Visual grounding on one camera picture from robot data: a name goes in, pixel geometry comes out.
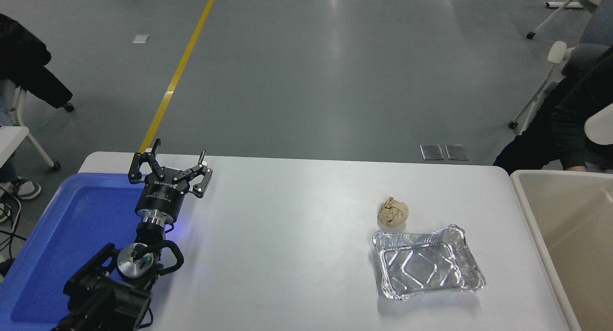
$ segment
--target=beige plastic bin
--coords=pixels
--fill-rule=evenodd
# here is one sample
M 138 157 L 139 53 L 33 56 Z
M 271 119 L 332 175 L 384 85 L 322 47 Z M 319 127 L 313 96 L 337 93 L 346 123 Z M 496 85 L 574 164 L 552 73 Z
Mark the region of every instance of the beige plastic bin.
M 613 174 L 523 170 L 511 180 L 569 327 L 613 330 Z

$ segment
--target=yellow floor line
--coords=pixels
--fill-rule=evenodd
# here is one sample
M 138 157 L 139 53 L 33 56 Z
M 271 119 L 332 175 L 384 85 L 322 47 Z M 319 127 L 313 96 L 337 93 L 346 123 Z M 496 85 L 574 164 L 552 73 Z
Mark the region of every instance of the yellow floor line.
M 206 17 L 208 16 L 208 13 L 210 12 L 211 7 L 213 6 L 213 2 L 215 2 L 215 0 L 208 0 L 208 2 L 206 2 L 206 6 L 204 7 L 204 10 L 202 12 L 202 15 L 200 16 L 200 19 L 198 20 L 198 24 L 193 29 L 193 33 L 190 38 L 190 42 L 188 43 L 188 46 L 185 48 L 185 51 L 183 52 L 183 56 L 181 57 L 181 60 L 179 61 L 179 65 L 177 66 L 177 69 L 175 70 L 175 74 L 172 76 L 172 80 L 170 80 L 170 84 L 168 85 L 168 89 L 166 89 L 166 93 L 164 93 L 164 98 L 162 98 L 162 103 L 160 103 L 160 106 L 158 107 L 158 111 L 155 113 L 155 117 L 153 117 L 153 121 L 151 121 L 151 125 L 149 125 L 149 130 L 147 130 L 147 134 L 145 135 L 145 138 L 143 139 L 143 143 L 141 143 L 140 148 L 138 149 L 138 152 L 144 152 L 145 149 L 149 148 L 149 146 L 151 145 L 151 142 L 153 141 L 153 137 L 155 136 L 155 132 L 157 132 L 160 121 L 162 121 L 162 117 L 164 117 L 166 108 L 168 107 L 168 104 L 170 103 L 170 98 L 172 97 L 172 94 L 175 93 L 175 87 L 177 87 L 177 83 L 179 82 L 179 78 L 181 78 L 183 69 L 185 68 L 185 65 L 188 63 L 188 59 L 190 59 L 190 54 L 193 49 L 193 45 L 195 45 L 195 42 L 198 39 L 198 35 L 200 34 L 202 30 L 202 26 L 204 25 L 204 21 L 206 21 Z

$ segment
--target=robotic arm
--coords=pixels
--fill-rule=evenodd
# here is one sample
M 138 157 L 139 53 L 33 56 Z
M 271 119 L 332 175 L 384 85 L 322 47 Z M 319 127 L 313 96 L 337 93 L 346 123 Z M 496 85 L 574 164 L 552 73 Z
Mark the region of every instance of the robotic arm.
M 161 167 L 156 160 L 160 144 L 156 139 L 150 152 L 135 153 L 127 174 L 131 184 L 145 183 L 134 209 L 141 218 L 134 243 L 121 250 L 106 244 L 68 280 L 64 286 L 64 294 L 70 297 L 68 315 L 52 331 L 135 331 L 151 325 L 141 325 L 151 303 L 151 288 L 159 276 L 175 272 L 183 264 L 181 250 L 166 240 L 164 226 L 177 222 L 187 193 L 204 196 L 213 174 L 204 161 L 205 150 L 190 169 Z M 143 163 L 152 171 L 144 178 L 140 172 Z M 190 182 L 198 176 L 202 181 L 190 190 Z M 164 248 L 177 261 L 168 268 L 159 262 Z M 122 281 L 109 278 L 114 270 Z

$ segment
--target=aluminum foil tray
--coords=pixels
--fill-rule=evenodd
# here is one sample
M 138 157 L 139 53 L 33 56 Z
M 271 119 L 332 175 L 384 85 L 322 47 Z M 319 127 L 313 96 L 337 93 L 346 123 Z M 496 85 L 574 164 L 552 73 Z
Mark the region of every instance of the aluminum foil tray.
M 378 230 L 373 245 L 383 274 L 381 289 L 389 299 L 438 290 L 474 292 L 486 285 L 464 230 L 454 224 L 432 234 Z

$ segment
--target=black jacket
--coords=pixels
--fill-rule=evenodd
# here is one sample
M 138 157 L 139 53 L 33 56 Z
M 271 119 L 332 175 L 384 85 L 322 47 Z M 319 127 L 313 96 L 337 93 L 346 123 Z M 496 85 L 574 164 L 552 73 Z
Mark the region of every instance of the black jacket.
M 44 66 L 51 54 L 35 35 L 17 21 L 0 14 L 0 79 L 9 79 L 55 108 L 72 93 Z
M 586 72 L 551 114 L 554 146 L 565 169 L 585 166 L 585 146 L 590 144 L 585 121 L 613 102 L 613 47 L 581 70 Z

